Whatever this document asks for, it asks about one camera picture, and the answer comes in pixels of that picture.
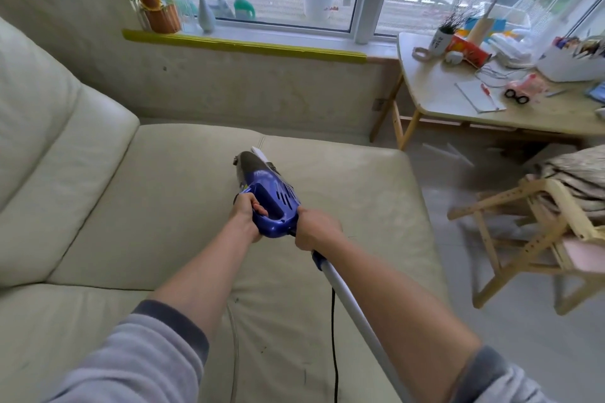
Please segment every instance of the person's right hand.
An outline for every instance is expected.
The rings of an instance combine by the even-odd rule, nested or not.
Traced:
[[[326,243],[343,236],[341,223],[325,212],[302,206],[297,212],[297,238],[294,242],[300,250],[319,251]]]

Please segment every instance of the person's left hand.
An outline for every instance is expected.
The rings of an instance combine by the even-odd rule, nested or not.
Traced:
[[[229,218],[237,220],[246,230],[250,230],[252,232],[252,242],[258,242],[262,236],[252,221],[253,210],[257,214],[268,216],[268,212],[260,205],[253,193],[240,193],[235,198]]]

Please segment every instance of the brown cloth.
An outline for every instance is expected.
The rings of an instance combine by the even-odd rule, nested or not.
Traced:
[[[605,223],[605,145],[556,156],[538,165],[538,170],[542,179],[565,185],[595,224]],[[559,211],[550,196],[540,199],[551,211]]]

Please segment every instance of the green bottle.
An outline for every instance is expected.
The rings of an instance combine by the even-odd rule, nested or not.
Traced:
[[[238,20],[254,20],[256,18],[254,7],[247,0],[235,0],[233,9]]]

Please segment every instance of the gray sleeve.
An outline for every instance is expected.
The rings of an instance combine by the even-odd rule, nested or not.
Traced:
[[[207,357],[208,340],[191,320],[145,300],[45,401],[194,403]]]
[[[554,403],[518,366],[483,346],[466,367],[451,403]]]

